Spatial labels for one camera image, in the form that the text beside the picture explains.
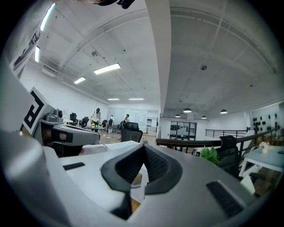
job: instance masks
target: metal railing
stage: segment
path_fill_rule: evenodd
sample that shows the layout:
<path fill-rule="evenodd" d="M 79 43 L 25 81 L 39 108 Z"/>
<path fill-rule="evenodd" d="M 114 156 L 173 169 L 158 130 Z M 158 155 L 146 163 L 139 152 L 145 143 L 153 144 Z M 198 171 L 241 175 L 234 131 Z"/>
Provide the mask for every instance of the metal railing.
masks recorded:
<path fill-rule="evenodd" d="M 207 137 L 219 138 L 223 136 L 233 136 L 235 138 L 244 137 L 247 133 L 247 130 L 215 130 L 215 129 L 206 129 L 205 135 Z"/>
<path fill-rule="evenodd" d="M 243 157 L 247 152 L 250 151 L 251 148 L 259 145 L 264 140 L 269 140 L 271 143 L 272 141 L 272 133 L 276 132 L 277 128 L 268 130 L 263 133 L 247 136 L 247 137 L 240 137 L 236 138 L 237 143 L 240 143 L 240 149 L 239 149 L 239 157 Z M 270 134 L 269 139 L 265 138 L 264 136 Z M 259 143 L 257 143 L 257 139 L 261 137 L 261 140 Z M 252 140 L 249 147 L 244 148 L 244 142 Z M 186 148 L 186 153 L 188 148 L 200 148 L 200 147 L 219 147 L 221 146 L 221 140 L 213 140 L 213 141 L 182 141 L 182 140 L 170 140 L 170 139 L 156 139 L 157 145 L 163 145 L 167 146 L 171 149 L 177 149 L 180 148 L 180 151 L 182 151 L 183 148 Z"/>

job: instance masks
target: person in white shirt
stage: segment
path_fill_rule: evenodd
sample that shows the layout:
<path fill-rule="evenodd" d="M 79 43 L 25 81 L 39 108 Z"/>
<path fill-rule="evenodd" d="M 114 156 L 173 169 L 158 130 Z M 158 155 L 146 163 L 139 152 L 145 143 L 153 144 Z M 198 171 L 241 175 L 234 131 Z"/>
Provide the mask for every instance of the person in white shirt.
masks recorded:
<path fill-rule="evenodd" d="M 97 108 L 96 110 L 93 111 L 91 115 L 91 124 L 98 125 L 100 121 L 101 121 L 101 112 L 100 109 Z"/>
<path fill-rule="evenodd" d="M 122 126 L 124 127 L 124 125 L 128 122 L 130 122 L 129 114 L 127 114 L 126 117 L 124 118 Z"/>
<path fill-rule="evenodd" d="M 114 125 L 114 116 L 110 116 L 108 118 L 108 127 L 107 127 L 107 132 L 112 133 L 112 126 Z"/>

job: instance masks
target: green plant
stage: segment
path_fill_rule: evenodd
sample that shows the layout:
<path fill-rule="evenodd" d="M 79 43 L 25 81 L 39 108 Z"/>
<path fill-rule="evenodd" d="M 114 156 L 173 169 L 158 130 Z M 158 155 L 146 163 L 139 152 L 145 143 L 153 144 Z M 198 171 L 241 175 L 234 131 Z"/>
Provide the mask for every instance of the green plant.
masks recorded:
<path fill-rule="evenodd" d="M 204 148 L 201 150 L 200 157 L 211 161 L 215 165 L 218 165 L 220 163 L 217 157 L 217 151 L 213 146 L 211 149 L 204 146 Z"/>

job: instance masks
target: table leg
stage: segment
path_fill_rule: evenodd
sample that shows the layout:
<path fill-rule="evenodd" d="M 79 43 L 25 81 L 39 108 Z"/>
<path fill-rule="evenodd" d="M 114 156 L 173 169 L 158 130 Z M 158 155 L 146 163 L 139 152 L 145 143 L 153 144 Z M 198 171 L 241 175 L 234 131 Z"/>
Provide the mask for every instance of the table leg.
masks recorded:
<path fill-rule="evenodd" d="M 239 176 L 243 176 L 244 171 L 245 171 L 245 167 L 246 167 L 246 165 L 247 165 L 247 162 L 248 162 L 248 161 L 245 159 L 244 162 L 243 162 L 243 165 L 242 165 L 242 167 L 241 167 L 241 171 L 240 171 Z"/>
<path fill-rule="evenodd" d="M 280 182 L 280 180 L 282 179 L 282 177 L 283 177 L 283 172 L 281 172 L 281 173 L 279 174 L 279 177 L 278 177 L 278 179 L 277 179 L 277 181 L 276 181 L 276 183 L 275 183 L 275 185 L 274 185 L 275 188 L 276 188 L 277 185 L 279 184 L 279 182 Z"/>

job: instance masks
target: white desk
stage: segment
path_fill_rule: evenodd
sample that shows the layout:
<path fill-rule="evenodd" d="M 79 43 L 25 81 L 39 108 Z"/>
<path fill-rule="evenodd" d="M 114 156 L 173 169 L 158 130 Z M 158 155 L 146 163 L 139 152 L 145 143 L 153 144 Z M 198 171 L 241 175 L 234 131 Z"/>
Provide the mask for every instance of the white desk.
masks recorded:
<path fill-rule="evenodd" d="M 64 124 L 72 123 L 72 122 L 73 122 L 72 120 L 69 120 L 69 119 L 63 119 L 63 123 L 64 123 Z"/>
<path fill-rule="evenodd" d="M 276 186 L 281 180 L 284 172 L 284 154 L 279 154 L 278 151 L 284 151 L 284 147 L 271 146 L 272 149 L 268 153 L 263 154 L 262 149 L 257 148 L 254 151 L 245 155 L 243 165 L 241 167 L 240 176 L 243 176 L 247 162 L 251 162 L 262 167 L 279 171 L 281 174 L 276 182 Z"/>

